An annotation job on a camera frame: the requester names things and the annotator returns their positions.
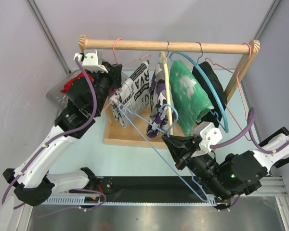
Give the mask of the red trousers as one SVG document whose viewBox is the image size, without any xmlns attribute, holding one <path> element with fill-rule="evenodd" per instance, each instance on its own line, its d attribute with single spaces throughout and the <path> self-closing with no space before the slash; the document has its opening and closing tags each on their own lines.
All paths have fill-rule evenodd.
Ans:
<svg viewBox="0 0 289 231">
<path fill-rule="evenodd" d="M 77 76 L 73 77 L 66 84 L 64 84 L 60 92 L 68 95 L 78 95 L 86 90 L 87 86 L 88 84 L 86 78 L 82 73 L 79 73 Z"/>
</svg>

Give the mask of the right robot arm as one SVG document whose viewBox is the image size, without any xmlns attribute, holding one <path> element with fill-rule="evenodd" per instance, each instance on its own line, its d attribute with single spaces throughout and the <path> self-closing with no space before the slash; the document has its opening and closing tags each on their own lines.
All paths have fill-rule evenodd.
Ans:
<svg viewBox="0 0 289 231">
<path fill-rule="evenodd" d="M 198 155 L 203 141 L 210 137 L 194 131 L 190 137 L 162 135 L 178 170 L 188 168 L 196 179 L 220 201 L 234 195 L 249 195 L 261 187 L 260 180 L 269 174 L 271 167 L 289 163 L 289 130 L 280 128 L 260 143 L 263 149 L 276 150 L 265 154 L 259 150 L 248 150 L 242 154 L 228 154 L 218 164 L 210 154 Z M 286 145 L 281 151 L 277 149 Z"/>
</svg>

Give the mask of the black white print trousers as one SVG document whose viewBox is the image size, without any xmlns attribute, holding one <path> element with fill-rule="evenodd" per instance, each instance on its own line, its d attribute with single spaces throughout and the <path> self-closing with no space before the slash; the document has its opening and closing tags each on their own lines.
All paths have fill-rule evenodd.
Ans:
<svg viewBox="0 0 289 231">
<path fill-rule="evenodd" d="M 110 108 L 117 122 L 124 128 L 150 103 L 149 61 L 143 61 L 133 74 L 110 97 Z"/>
</svg>

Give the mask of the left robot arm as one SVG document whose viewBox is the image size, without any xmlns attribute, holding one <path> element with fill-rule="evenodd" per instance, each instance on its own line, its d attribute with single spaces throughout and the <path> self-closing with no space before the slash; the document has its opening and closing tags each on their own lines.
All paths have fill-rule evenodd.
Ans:
<svg viewBox="0 0 289 231">
<path fill-rule="evenodd" d="M 106 72 L 85 69 L 64 85 L 61 92 L 68 98 L 67 106 L 45 140 L 20 167 L 3 172 L 9 188 L 14 187 L 15 196 L 24 204 L 38 206 L 54 193 L 96 189 L 97 177 L 88 167 L 64 174 L 50 174 L 49 169 L 100 117 L 111 89 L 121 86 L 122 65 L 102 64 Z"/>
</svg>

